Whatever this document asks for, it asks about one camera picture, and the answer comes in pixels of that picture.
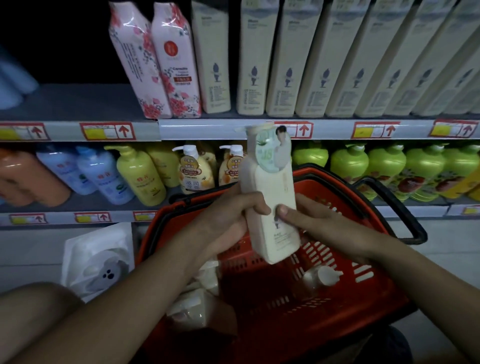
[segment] tiled floor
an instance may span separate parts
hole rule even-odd
[[[415,249],[480,288],[480,223],[477,220],[424,220],[421,223],[429,234],[429,241]],[[393,221],[391,225],[399,237],[409,236],[401,222]],[[59,282],[63,242],[93,229],[0,231],[0,292],[35,281]],[[146,227],[140,227],[140,234],[145,230]],[[398,321],[395,326],[407,337],[417,361],[455,350],[421,312]]]

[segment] green bottle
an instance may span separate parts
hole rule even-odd
[[[300,142],[293,149],[292,160],[294,165],[315,163],[320,167],[325,167],[328,161],[328,150],[322,148],[320,141]]]
[[[461,148],[446,148],[443,152],[445,165],[442,172],[417,190],[412,198],[421,202],[430,202],[436,199],[439,193],[446,192],[463,181],[479,166],[479,150],[480,145],[477,144]]]
[[[405,201],[443,170],[445,164],[443,150],[443,144],[408,150],[405,168],[392,179],[388,185],[389,190],[400,201]]]
[[[347,144],[330,158],[330,170],[348,183],[358,181],[368,168],[365,144]]]
[[[364,176],[375,177],[384,186],[387,186],[405,167],[407,157],[402,152],[403,144],[392,144],[387,148],[374,148],[368,152],[368,168]],[[373,200],[377,193],[367,185],[358,188],[369,200]]]

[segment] black basket handle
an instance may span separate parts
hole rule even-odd
[[[402,238],[399,240],[408,245],[419,245],[427,241],[428,235],[423,226],[388,188],[371,176],[365,176],[361,180],[356,181],[353,187],[358,188],[362,184],[369,186],[392,208],[413,236],[413,238]]]

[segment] orange bottle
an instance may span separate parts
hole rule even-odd
[[[26,206],[34,201],[30,194],[24,194],[15,184],[2,179],[0,179],[0,197],[11,206]]]
[[[0,148],[0,178],[48,207],[61,205],[70,197],[70,189],[27,152]]]

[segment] shopping basket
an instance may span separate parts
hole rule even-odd
[[[350,185],[313,164],[300,166],[293,176],[297,193],[364,226],[395,236],[378,210],[356,191],[357,186],[365,183],[410,230],[412,238],[402,241],[420,244],[427,240],[425,230],[407,208],[374,178],[364,177]],[[144,237],[137,262],[161,249],[227,187],[182,196],[160,209]],[[376,325],[392,323],[416,310],[381,269],[353,263],[312,239],[289,258],[269,265],[252,250],[247,234],[218,259],[222,298],[235,308],[239,335],[217,355],[210,355],[206,360],[209,363],[282,363],[312,350],[326,356],[368,335]],[[309,301],[295,299],[292,284],[320,262],[342,271],[340,281]],[[198,348],[203,347],[204,344],[198,344]],[[198,355],[184,341],[176,342],[165,318],[152,331],[143,349],[151,362],[192,363]]]

